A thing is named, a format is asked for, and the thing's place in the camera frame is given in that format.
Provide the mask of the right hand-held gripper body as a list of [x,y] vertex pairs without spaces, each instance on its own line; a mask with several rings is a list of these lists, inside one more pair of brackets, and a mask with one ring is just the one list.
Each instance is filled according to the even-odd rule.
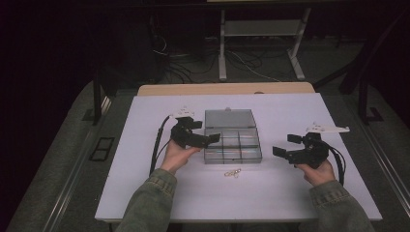
[[344,156],[336,148],[323,141],[322,133],[350,132],[348,127],[323,126],[313,123],[307,128],[307,134],[302,136],[305,146],[302,150],[290,151],[287,153],[291,164],[307,164],[316,169],[332,153],[337,162],[338,169],[345,169],[346,162]]

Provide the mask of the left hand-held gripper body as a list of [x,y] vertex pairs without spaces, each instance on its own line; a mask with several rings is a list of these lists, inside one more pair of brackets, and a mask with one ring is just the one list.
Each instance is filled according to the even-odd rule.
[[194,112],[186,107],[174,112],[172,117],[177,120],[177,124],[172,127],[170,138],[182,148],[186,146],[206,148],[209,145],[209,137],[192,132],[190,124],[195,121],[193,116]]

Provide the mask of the clear plastic compartment box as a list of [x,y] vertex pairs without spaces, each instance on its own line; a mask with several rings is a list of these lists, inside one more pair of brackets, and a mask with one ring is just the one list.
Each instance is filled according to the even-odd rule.
[[204,150],[206,164],[260,163],[262,152],[257,126],[250,109],[205,111],[206,136],[218,134],[220,140]]

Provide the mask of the person's left hand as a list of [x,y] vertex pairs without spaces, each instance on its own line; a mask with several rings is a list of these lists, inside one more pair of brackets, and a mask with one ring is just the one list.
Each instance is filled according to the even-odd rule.
[[189,147],[188,149],[180,147],[175,141],[170,140],[164,159],[161,163],[160,169],[165,170],[171,174],[175,174],[182,166],[184,166],[189,158],[200,152],[200,148]]

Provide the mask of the person's right hand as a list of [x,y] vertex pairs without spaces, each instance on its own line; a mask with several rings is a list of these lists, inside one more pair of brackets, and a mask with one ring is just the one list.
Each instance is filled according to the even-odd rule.
[[296,167],[304,172],[305,180],[314,187],[336,179],[334,169],[328,160],[323,161],[316,169],[307,164],[297,164]]

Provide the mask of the wooden table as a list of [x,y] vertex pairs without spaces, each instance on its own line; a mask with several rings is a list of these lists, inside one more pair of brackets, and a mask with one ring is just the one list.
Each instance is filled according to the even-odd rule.
[[299,94],[314,93],[307,82],[255,82],[255,83],[207,83],[207,84],[156,84],[143,85],[140,96],[186,95],[245,95],[245,94]]

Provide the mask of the white table board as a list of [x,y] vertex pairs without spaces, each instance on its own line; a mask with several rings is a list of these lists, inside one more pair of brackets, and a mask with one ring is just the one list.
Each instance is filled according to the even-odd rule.
[[[317,94],[253,94],[135,97],[103,188],[95,217],[122,219],[132,194],[148,178],[158,131],[167,139],[172,113],[181,108],[202,120],[208,109],[249,109],[259,132],[262,161],[257,164],[207,164],[194,154],[176,174],[171,218],[194,221],[303,221],[316,217],[309,183],[301,170],[273,155],[275,146],[292,150],[289,133],[303,135],[312,124],[333,119]],[[229,176],[236,169],[237,177]]]

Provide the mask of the black metal stand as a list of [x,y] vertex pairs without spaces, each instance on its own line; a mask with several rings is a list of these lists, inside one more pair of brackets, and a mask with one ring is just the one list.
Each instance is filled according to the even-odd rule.
[[368,124],[382,119],[367,106],[368,88],[373,86],[410,128],[410,6],[366,19],[350,16],[341,31],[362,34],[364,46],[353,61],[315,82],[313,88],[341,76],[338,90],[344,95],[359,91],[358,114]]
[[94,102],[94,114],[93,125],[95,126],[101,117],[103,116],[103,100],[106,97],[106,93],[103,88],[103,81],[98,70],[92,72],[93,77],[93,102]]

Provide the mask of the white metal stand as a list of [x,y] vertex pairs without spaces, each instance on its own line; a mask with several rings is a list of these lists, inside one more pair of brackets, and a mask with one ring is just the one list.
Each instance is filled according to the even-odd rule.
[[292,71],[298,80],[306,77],[298,60],[298,50],[301,45],[311,8],[306,8],[300,19],[271,19],[271,20],[226,20],[225,10],[220,11],[220,52],[219,52],[219,79],[227,80],[225,61],[226,37],[282,37],[292,36],[295,42],[287,50],[287,56],[292,66]]

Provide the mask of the black floor socket frame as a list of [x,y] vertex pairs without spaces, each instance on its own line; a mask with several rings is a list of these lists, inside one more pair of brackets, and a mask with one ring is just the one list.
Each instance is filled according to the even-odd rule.
[[98,143],[89,157],[90,161],[105,161],[108,158],[114,142],[114,137],[100,137]]

